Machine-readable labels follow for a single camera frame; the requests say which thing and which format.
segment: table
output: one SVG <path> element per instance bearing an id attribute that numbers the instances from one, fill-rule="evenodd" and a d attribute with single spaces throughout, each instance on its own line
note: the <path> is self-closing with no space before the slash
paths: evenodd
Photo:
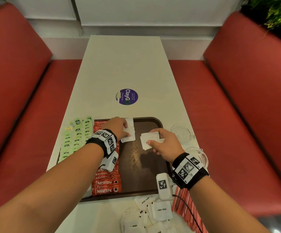
<path id="1" fill-rule="evenodd" d="M 137 102 L 119 104 L 122 89 L 136 91 Z M 168 130 L 175 123 L 191 127 L 159 37 L 90 37 L 47 170 L 56 164 L 68 122 L 89 115 L 155 117 Z M 183 148 L 191 146 L 199 147 L 196 139 Z M 132 197 L 80 203 L 57 232 L 121 232 L 119 220 L 129 207 L 137 207 Z M 172 224 L 178 232 L 189 231 L 179 216 Z"/>

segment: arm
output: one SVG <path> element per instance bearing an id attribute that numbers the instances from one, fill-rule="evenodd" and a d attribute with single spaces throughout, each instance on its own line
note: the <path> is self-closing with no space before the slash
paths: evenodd
<path id="1" fill-rule="evenodd" d="M 166 161 L 172 163 L 185 152 L 174 133 L 162 128 L 150 132 L 155 131 L 160 133 L 160 138 L 164 138 L 164 142 L 147 141 L 147 144 L 153 147 L 154 153 L 162 155 Z M 210 233 L 269 233 L 209 176 L 203 177 L 190 189 L 190 196 Z"/>
<path id="2" fill-rule="evenodd" d="M 115 117 L 103 126 L 117 139 L 126 120 Z M 0 207 L 0 232 L 55 232 L 91 185 L 103 159 L 103 149 L 87 144 L 60 162 L 8 203 Z"/>

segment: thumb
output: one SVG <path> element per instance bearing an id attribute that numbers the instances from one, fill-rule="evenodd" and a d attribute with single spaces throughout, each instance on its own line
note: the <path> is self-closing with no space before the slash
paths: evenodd
<path id="1" fill-rule="evenodd" d="M 159 143 L 159 142 L 154 141 L 154 140 L 148 140 L 147 144 L 150 145 L 152 148 L 154 148 L 154 149 L 156 149 L 158 151 L 161 151 L 162 143 Z"/>
<path id="2" fill-rule="evenodd" d="M 123 132 L 123 137 L 129 137 L 131 136 L 128 132 Z"/>

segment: seat backrest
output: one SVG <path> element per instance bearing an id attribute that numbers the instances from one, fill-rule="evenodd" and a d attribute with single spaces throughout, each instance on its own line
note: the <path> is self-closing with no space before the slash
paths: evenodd
<path id="1" fill-rule="evenodd" d="M 281 40 L 234 12 L 204 57 L 281 172 Z"/>
<path id="2" fill-rule="evenodd" d="M 51 57 L 16 7 L 0 6 L 0 148 Z"/>

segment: clear glass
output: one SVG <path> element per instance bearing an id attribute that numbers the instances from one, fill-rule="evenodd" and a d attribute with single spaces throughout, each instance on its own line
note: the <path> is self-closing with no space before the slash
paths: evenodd
<path id="1" fill-rule="evenodd" d="M 177 136 L 180 143 L 187 143 L 195 138 L 192 129 L 182 123 L 174 124 L 171 132 Z"/>
<path id="2" fill-rule="evenodd" d="M 195 156 L 197 160 L 199 160 L 204 165 L 204 168 L 208 167 L 208 158 L 202 149 L 197 147 L 189 147 L 185 149 L 185 152 Z"/>

